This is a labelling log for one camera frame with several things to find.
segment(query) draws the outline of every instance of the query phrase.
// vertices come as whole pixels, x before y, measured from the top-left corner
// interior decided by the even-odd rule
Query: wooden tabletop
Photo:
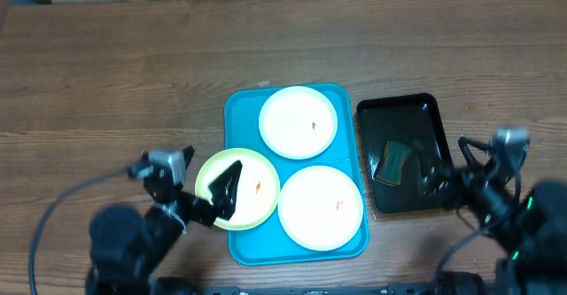
[[[524,189],[567,180],[567,0],[216,0],[11,7],[0,39],[0,292],[27,293],[27,252],[63,189],[142,150],[193,145],[188,190],[223,149],[223,106],[240,89],[336,82],[363,99],[429,92],[456,139],[499,126],[532,132]],[[382,215],[359,157],[371,231],[356,259],[245,267],[219,229],[192,225],[159,267],[203,285],[373,286],[428,281],[469,231],[450,212]],[[36,258],[41,294],[80,294],[89,219],[150,204],[112,180],[62,205]],[[493,278],[487,238],[449,266]]]

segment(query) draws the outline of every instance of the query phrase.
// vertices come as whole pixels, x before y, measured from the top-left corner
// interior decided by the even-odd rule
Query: yellow-green plate
[[[195,195],[212,203],[209,184],[237,160],[242,162],[237,210],[230,221],[217,218],[214,222],[223,229],[251,229],[262,224],[276,210],[279,199],[280,179],[274,166],[258,152],[243,148],[220,151],[205,162],[195,181]]]

